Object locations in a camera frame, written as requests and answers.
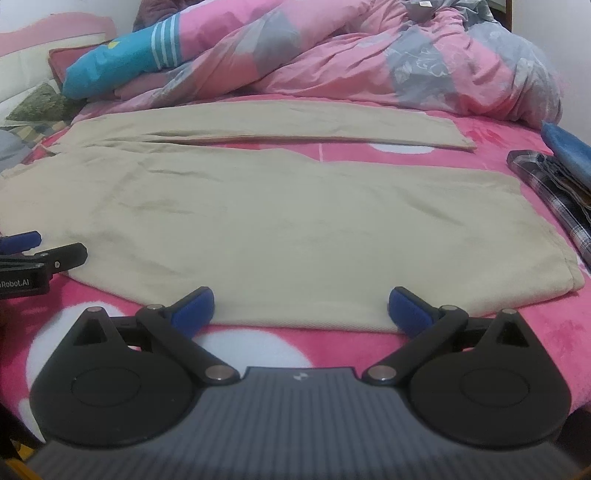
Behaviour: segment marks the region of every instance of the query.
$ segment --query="green pillow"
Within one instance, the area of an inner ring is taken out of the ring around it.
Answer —
[[[71,100],[57,93],[51,85],[43,83],[25,98],[6,120],[13,122],[71,121],[85,100]]]

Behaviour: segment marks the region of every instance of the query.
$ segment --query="logo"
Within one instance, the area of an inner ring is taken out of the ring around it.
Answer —
[[[24,278],[23,280],[9,280],[0,281],[0,288],[15,288],[15,287],[28,287],[30,285],[30,281],[28,278]]]
[[[308,377],[309,377],[309,375],[306,372],[300,372],[297,375],[294,375],[294,379],[297,380],[298,382],[303,382]]]

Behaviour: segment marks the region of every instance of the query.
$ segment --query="white wall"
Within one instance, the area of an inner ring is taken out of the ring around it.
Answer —
[[[119,35],[131,32],[140,0],[0,0],[0,32],[26,27],[50,14],[85,12],[111,17]]]
[[[591,144],[590,25],[589,0],[513,0],[513,32],[544,50],[563,75],[564,114],[560,126],[588,144]]]

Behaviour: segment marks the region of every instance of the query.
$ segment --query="blue clamp handle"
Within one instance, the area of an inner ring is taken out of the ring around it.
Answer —
[[[0,255],[14,255],[41,245],[41,234],[37,231],[0,237]]]
[[[411,339],[441,318],[439,309],[404,287],[396,287],[390,292],[388,314],[396,326]]]
[[[214,310],[213,291],[208,287],[198,288],[166,309],[170,324],[189,338],[211,322]]]

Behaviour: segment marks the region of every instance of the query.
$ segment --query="blue gripper pad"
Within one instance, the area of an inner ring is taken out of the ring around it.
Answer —
[[[173,327],[189,338],[197,335],[211,321],[215,309],[213,291],[210,288],[200,288],[195,293],[196,296],[176,310],[170,320]]]
[[[37,231],[0,237],[0,255],[14,255],[26,252],[41,245],[41,235]]]
[[[432,313],[421,308],[397,289],[390,292],[388,314],[396,326],[409,338],[415,338],[434,323]]]

